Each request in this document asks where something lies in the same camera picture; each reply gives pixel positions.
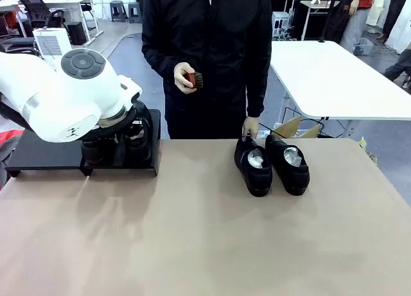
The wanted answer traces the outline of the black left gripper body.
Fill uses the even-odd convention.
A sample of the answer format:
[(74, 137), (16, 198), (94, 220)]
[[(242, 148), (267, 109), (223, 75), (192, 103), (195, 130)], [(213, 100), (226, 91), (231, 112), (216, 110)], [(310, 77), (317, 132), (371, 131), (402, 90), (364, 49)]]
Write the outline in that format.
[(146, 126), (146, 107), (132, 107), (125, 119), (123, 128), (130, 128), (134, 125)]

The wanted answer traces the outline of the person's right hand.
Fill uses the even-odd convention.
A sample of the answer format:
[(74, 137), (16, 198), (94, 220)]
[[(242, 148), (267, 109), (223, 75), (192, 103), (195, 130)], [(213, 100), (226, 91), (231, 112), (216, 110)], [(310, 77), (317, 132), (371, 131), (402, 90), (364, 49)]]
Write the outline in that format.
[(174, 82), (177, 88), (184, 94), (190, 94), (197, 89), (187, 80), (185, 74), (193, 74), (195, 70), (186, 62), (178, 63), (173, 70)]

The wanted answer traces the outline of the person's left hand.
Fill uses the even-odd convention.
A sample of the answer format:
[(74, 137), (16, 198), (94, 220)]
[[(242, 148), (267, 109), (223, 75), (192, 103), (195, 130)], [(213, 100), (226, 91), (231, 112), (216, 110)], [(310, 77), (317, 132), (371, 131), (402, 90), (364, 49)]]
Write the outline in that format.
[(248, 136), (255, 139), (259, 132), (259, 118), (247, 116), (243, 123), (242, 136)]

